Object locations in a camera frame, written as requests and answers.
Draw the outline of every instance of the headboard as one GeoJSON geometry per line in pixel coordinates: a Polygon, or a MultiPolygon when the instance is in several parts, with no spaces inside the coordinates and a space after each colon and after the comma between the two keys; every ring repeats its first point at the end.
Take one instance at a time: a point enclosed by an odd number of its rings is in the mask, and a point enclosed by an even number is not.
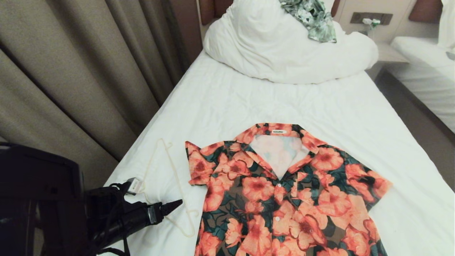
{"type": "Polygon", "coordinates": [[[410,21],[439,23],[442,13],[441,0],[417,0],[409,15],[410,21]]]}
{"type": "MultiPolygon", "coordinates": [[[[214,18],[220,18],[232,3],[233,0],[199,0],[202,25],[209,24],[214,18]]],[[[337,14],[339,4],[340,0],[335,0],[331,12],[332,17],[337,14]]]]}

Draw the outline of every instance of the shirt collar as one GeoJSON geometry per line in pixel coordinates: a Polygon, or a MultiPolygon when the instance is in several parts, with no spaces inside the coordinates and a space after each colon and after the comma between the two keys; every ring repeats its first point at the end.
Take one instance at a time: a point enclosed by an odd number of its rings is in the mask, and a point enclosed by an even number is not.
{"type": "Polygon", "coordinates": [[[327,144],[326,142],[315,138],[305,129],[300,127],[298,124],[284,124],[284,123],[258,123],[239,134],[234,141],[241,144],[241,148],[246,152],[257,164],[262,166],[265,170],[269,171],[272,176],[276,175],[273,173],[270,165],[264,161],[254,150],[250,147],[250,143],[253,141],[256,135],[270,135],[270,136],[285,136],[285,137],[296,137],[300,138],[302,145],[310,150],[310,153],[305,159],[302,159],[291,168],[288,172],[294,173],[299,168],[310,162],[313,157],[318,153],[320,145],[327,144]]]}

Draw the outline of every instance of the wall socket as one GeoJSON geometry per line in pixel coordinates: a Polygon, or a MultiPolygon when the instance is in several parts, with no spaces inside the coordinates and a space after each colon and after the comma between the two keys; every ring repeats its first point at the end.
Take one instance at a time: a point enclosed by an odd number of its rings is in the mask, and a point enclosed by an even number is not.
{"type": "Polygon", "coordinates": [[[351,23],[363,24],[363,19],[378,19],[381,21],[380,25],[388,25],[392,20],[393,14],[391,13],[377,13],[377,12],[355,12],[352,14],[351,23]]]}

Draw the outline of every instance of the floral shirt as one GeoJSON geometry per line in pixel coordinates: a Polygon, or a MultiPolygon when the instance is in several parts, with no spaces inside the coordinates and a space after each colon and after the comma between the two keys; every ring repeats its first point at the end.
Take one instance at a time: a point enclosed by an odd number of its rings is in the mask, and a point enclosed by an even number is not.
{"type": "Polygon", "coordinates": [[[387,255],[368,210],[391,183],[300,126],[256,124],[233,141],[186,149],[189,183],[208,188],[195,255],[387,255]],[[257,143],[264,135],[288,140],[257,143]],[[289,167],[279,178],[272,166],[289,167]]]}

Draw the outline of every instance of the mattress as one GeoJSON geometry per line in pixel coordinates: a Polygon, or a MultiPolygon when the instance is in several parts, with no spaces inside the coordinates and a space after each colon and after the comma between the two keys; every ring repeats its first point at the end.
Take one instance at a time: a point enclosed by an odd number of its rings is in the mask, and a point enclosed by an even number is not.
{"type": "Polygon", "coordinates": [[[276,84],[202,52],[106,182],[144,180],[130,202],[184,199],[162,223],[128,238],[132,255],[194,255],[207,189],[188,184],[184,142],[232,140],[262,122],[299,124],[394,183],[370,211],[389,255],[454,254],[454,193],[365,72],[276,84]]]}
{"type": "Polygon", "coordinates": [[[410,64],[388,69],[455,133],[455,61],[437,44],[433,38],[396,37],[392,47],[410,64]]]}

